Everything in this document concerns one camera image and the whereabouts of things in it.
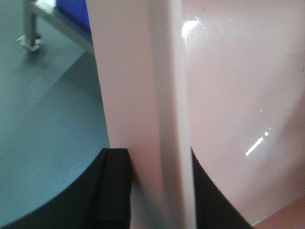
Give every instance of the white plastic panel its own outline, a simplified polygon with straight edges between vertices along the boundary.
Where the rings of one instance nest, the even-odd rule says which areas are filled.
[[[305,194],[305,1],[183,0],[183,13],[192,146],[253,224]]]
[[[131,228],[194,229],[181,4],[87,5],[110,145],[133,164]]]

